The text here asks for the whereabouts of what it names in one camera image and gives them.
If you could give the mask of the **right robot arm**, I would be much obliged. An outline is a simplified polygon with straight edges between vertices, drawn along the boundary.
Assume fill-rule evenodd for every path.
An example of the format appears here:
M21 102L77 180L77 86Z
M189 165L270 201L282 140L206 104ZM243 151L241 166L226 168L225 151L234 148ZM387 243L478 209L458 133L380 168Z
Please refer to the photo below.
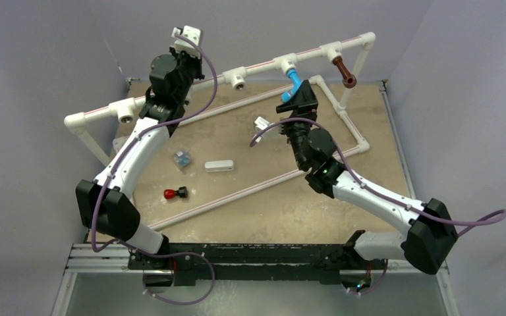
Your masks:
M334 158L338 148L331 134L314 126L318 99L308 80L284 97L277 113L290 112L282 134L291 145L299 170L318 194L351 203L395 228L393 233L356 232L343 251L345 263L359 268L373 259L408 261L419 271L434 275L458 240L447 206L432 198L425 203L396 194L355 173Z

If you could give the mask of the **blue faucet with chrome knob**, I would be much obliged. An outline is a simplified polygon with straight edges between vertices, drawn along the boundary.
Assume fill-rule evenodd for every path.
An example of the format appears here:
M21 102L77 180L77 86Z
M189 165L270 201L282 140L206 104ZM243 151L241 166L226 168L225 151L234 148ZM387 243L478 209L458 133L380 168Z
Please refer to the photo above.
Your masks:
M288 70L286 76L291 80L292 87L289 90L282 93L281 100L284 103L292 99L292 97L296 94L296 92L298 91L299 87L302 84L302 80L298 76L295 68Z

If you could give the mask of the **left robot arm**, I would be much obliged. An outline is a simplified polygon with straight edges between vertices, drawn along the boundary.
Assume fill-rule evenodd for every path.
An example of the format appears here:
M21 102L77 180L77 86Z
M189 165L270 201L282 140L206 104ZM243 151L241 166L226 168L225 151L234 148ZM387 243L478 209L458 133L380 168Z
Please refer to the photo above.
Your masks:
M94 180L78 183L75 194L83 226L144 251L145 262L162 269L170 260L164 247L168 241L144 223L130 199L144 169L184 116L193 81L204 75L201 58L174 48L156 57L151 68L151 86L129 139Z

